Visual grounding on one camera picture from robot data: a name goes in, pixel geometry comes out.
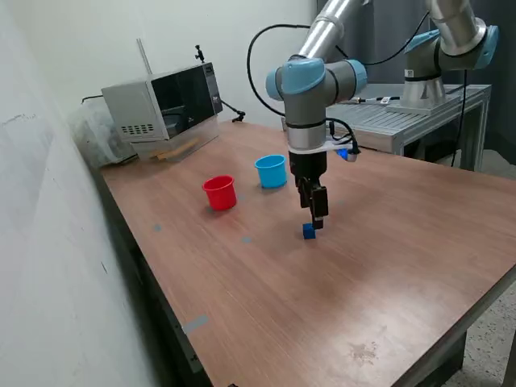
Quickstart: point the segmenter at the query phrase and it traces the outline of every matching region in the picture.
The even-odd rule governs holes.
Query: red cup
[[[235,179],[229,175],[222,175],[209,179],[202,185],[208,195],[210,206],[215,211],[229,210],[236,204],[236,193],[233,183]]]

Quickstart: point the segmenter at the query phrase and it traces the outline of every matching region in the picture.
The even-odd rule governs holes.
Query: blue cup
[[[278,188],[287,182],[285,170],[286,157],[283,155],[270,155],[262,157],[255,163],[260,182],[263,188]]]

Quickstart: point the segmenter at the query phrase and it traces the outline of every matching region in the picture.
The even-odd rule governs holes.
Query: wooden table
[[[293,178],[262,190],[254,169],[283,134],[221,126],[180,164],[102,171],[215,386],[415,385],[515,279],[516,182],[330,153],[330,216],[303,240]],[[239,203],[213,213],[201,184],[226,173]]]

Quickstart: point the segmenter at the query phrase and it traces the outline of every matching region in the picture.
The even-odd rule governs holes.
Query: floor
[[[460,163],[458,154],[456,164]],[[440,164],[450,165],[451,157]],[[516,180],[516,166],[486,150],[482,172]],[[511,286],[468,331],[464,368],[446,387],[499,387],[506,372],[516,329],[516,284]]]

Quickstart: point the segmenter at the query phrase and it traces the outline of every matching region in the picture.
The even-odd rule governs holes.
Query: blue cube
[[[315,230],[314,225],[312,223],[303,224],[303,238],[315,239]]]

